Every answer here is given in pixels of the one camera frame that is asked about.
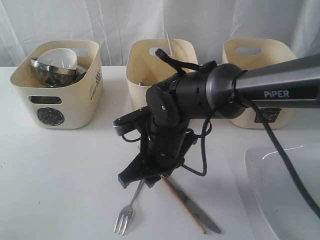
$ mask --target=robotic arm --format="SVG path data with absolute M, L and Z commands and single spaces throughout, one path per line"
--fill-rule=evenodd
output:
M 202 66 L 156 54 L 177 70 L 146 93 L 147 106 L 119 117 L 113 126 L 119 136 L 137 129 L 140 153 L 118 175 L 121 185 L 145 179 L 149 187 L 184 165 L 184 156 L 211 125 L 196 135 L 190 119 L 233 119 L 254 106 L 320 108 L 320 54 L 245 71 L 234 64 Z M 182 68 L 195 71 L 185 73 Z

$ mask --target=white cup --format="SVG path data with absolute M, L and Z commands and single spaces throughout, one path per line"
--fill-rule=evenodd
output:
M 38 57 L 37 61 L 57 68 L 77 69 L 77 54 L 68 48 L 55 48 L 46 51 Z

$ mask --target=cream plastic bin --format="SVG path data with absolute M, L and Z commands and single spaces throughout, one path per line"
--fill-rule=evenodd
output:
M 85 76 L 65 87 L 43 87 L 33 76 L 30 59 L 57 48 L 86 50 L 77 63 L 88 68 Z M 14 71 L 10 78 L 34 122 L 47 129 L 77 129 L 86 125 L 96 110 L 103 88 L 99 45 L 88 40 L 57 40 L 40 45 Z M 34 103 L 32 99 L 51 97 L 54 104 Z
M 126 66 L 126 79 L 133 110 L 147 105 L 146 92 L 152 85 L 176 73 L 171 66 L 155 55 L 158 48 L 168 55 L 171 55 L 172 51 L 171 57 L 176 60 L 198 63 L 194 47 L 182 39 L 146 39 L 134 43 Z
M 296 59 L 296 56 L 284 43 L 273 39 L 232 39 L 223 44 L 222 63 L 231 63 L 243 70 L 262 68 Z M 285 126 L 293 114 L 290 108 L 260 108 L 273 129 Z M 232 119 L 231 122 L 241 128 L 263 129 L 252 108 Z

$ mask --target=knife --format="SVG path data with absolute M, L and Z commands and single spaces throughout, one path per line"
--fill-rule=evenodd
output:
M 217 234 L 221 234 L 220 228 L 208 217 L 208 215 L 198 206 L 196 205 L 173 181 L 173 179 L 169 176 L 164 178 L 161 176 L 162 180 L 166 183 L 166 185 L 172 190 L 172 192 L 178 197 L 178 199 L 183 203 L 183 205 L 187 208 L 190 214 L 198 223 L 202 232 L 205 234 L 206 230 L 200 225 L 199 222 L 206 225 L 210 230 L 214 231 Z

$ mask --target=clear plastic tray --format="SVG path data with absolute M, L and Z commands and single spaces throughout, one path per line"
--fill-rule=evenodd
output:
M 320 205 L 320 144 L 284 148 L 312 198 Z M 320 219 L 294 184 L 273 147 L 245 153 L 247 174 L 261 211 L 280 240 L 319 240 Z

